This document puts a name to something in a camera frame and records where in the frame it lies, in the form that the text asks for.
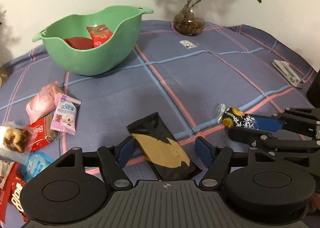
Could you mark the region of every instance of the dark red package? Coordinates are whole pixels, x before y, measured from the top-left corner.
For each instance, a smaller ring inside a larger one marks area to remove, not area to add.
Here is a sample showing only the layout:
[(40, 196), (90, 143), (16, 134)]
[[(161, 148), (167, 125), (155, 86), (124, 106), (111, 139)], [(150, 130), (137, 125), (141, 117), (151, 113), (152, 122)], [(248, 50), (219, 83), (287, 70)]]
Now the dark red package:
[(50, 129), (52, 118), (53, 115), (47, 115), (28, 125), (28, 127), (34, 128), (34, 131), (38, 132), (30, 152), (39, 150), (56, 139), (57, 133)]
[(0, 188), (0, 221), (4, 223), (5, 223), (5, 213), (7, 211), (8, 200), (11, 195), (12, 182), (14, 181), (17, 167), (18, 167), (18, 163), (14, 163), (7, 177), (7, 181), (3, 189)]
[(9, 203), (14, 205), (15, 208), (22, 215), (23, 221), (29, 221), (26, 217), (26, 214), (23, 211), (23, 208), (20, 203), (20, 193), (22, 188), (26, 185), (26, 182), (23, 181), (23, 175), (20, 172), (15, 174), (14, 180), (12, 182), (11, 194), (9, 197)]
[(85, 37), (73, 37), (64, 39), (64, 41), (77, 50), (89, 50), (94, 48), (92, 39)]
[(106, 27), (105, 24), (101, 24), (95, 27), (87, 26), (87, 30), (93, 41), (93, 46), (98, 47), (104, 44), (108, 39), (111, 38), (112, 32)]

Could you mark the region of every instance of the blue wrapper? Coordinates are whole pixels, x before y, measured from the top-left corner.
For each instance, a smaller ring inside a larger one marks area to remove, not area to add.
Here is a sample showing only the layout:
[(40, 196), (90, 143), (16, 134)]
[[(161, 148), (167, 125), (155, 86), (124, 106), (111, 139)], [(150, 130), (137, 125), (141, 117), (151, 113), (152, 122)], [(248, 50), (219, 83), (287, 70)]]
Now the blue wrapper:
[(41, 151), (30, 153), (27, 164), (22, 169), (24, 181), (28, 182), (39, 174), (42, 170), (48, 167), (54, 160)]

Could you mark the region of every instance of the bowl handle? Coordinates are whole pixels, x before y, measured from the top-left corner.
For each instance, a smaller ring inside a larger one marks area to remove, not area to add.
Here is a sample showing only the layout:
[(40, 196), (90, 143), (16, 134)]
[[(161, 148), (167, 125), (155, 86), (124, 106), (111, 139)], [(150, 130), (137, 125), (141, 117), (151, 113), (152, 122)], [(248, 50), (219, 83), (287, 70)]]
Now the bowl handle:
[(153, 10), (151, 8), (139, 7), (139, 10), (140, 10), (140, 13), (142, 13), (143, 15), (153, 14)]
[(33, 38), (32, 38), (32, 42), (36, 42), (38, 40), (41, 40), (41, 34), (44, 32), (45, 30), (42, 30), (41, 32), (38, 32)]

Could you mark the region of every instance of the black cylindrical object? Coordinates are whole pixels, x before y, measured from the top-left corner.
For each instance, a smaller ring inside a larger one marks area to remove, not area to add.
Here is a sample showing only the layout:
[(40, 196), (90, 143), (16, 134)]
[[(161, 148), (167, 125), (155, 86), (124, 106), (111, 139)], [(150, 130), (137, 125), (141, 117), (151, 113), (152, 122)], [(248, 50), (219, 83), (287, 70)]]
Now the black cylindrical object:
[(320, 71), (309, 87), (307, 97), (314, 107), (320, 108)]

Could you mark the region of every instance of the gray ribbed plate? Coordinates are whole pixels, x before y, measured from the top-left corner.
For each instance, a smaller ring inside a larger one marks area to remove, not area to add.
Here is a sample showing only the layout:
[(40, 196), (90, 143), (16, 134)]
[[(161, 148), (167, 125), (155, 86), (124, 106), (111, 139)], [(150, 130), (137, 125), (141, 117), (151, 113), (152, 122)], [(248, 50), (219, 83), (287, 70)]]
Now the gray ribbed plate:
[[(57, 228), (30, 221), (24, 228)], [(308, 228), (302, 221), (261, 225), (233, 213), (217, 192), (199, 190), (193, 181), (140, 181), (113, 194), (104, 209), (65, 228)]]

